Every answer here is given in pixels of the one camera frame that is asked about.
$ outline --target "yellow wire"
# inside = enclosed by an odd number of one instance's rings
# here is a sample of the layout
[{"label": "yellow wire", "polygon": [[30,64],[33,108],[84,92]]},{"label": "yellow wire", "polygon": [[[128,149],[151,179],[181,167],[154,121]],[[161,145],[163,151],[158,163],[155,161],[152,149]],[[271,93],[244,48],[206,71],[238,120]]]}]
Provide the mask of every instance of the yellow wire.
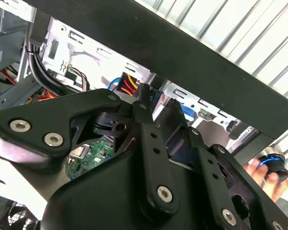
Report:
[{"label": "yellow wire", "polygon": [[129,79],[130,83],[137,89],[138,86],[132,81],[130,75],[129,74],[127,74],[127,75],[128,75],[128,79]]}]

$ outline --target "cylindrical device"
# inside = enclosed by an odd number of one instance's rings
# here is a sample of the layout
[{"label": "cylindrical device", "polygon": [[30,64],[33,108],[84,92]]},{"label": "cylindrical device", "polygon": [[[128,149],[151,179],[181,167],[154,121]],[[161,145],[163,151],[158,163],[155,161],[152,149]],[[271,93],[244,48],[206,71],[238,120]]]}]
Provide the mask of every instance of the cylindrical device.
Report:
[{"label": "cylindrical device", "polygon": [[285,168],[285,155],[278,147],[267,147],[258,155],[260,165],[265,164],[269,170],[267,177],[270,173],[277,173],[279,176],[279,183],[288,178],[288,170]]}]

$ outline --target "blue light ring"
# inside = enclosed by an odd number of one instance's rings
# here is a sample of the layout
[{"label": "blue light ring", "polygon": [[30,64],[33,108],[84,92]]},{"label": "blue light ring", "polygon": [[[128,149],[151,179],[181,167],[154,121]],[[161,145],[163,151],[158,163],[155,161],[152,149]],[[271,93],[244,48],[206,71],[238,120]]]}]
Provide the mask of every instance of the blue light ring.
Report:
[{"label": "blue light ring", "polygon": [[282,159],[279,157],[268,158],[268,159],[262,161],[259,166],[262,166],[263,164],[266,164],[269,161],[282,161]]}]

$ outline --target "screw head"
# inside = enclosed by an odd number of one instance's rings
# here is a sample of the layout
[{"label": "screw head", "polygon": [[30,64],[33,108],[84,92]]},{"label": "screw head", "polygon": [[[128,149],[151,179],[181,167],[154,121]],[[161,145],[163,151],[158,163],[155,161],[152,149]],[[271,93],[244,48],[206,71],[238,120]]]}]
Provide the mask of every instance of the screw head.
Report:
[{"label": "screw head", "polygon": [[10,122],[10,128],[14,132],[24,133],[30,130],[31,125],[25,120],[14,120]]},{"label": "screw head", "polygon": [[199,135],[199,133],[196,129],[192,129],[192,133],[194,133],[195,135]]},{"label": "screw head", "polygon": [[110,98],[111,100],[114,100],[114,101],[116,101],[116,97],[115,97],[115,96],[113,96],[113,95],[108,95],[108,98]]},{"label": "screw head", "polygon": [[159,186],[157,188],[158,196],[163,200],[165,203],[171,203],[173,200],[173,195],[171,191],[166,188],[165,186]]},{"label": "screw head", "polygon": [[280,224],[277,223],[275,220],[272,221],[272,224],[275,230],[283,230],[282,226],[280,226]]},{"label": "screw head", "polygon": [[64,139],[58,133],[48,133],[44,137],[44,142],[51,147],[58,147],[63,144]]},{"label": "screw head", "polygon": [[143,105],[143,104],[140,104],[140,107],[141,107],[142,109],[146,109],[146,106]]},{"label": "screw head", "polygon": [[219,150],[221,153],[225,153],[225,150],[220,146],[217,147],[217,150]]},{"label": "screw head", "polygon": [[229,211],[228,209],[223,209],[222,215],[228,224],[230,224],[231,226],[236,226],[237,221],[235,216],[231,213],[231,211]]}]

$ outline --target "motherboard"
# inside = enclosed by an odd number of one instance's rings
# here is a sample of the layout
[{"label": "motherboard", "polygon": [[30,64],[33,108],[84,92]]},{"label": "motherboard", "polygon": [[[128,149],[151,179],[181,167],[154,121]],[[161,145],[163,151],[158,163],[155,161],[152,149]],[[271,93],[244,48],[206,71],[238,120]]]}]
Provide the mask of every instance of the motherboard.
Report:
[{"label": "motherboard", "polygon": [[101,139],[72,152],[66,162],[66,175],[71,179],[90,171],[113,156],[112,145]]}]

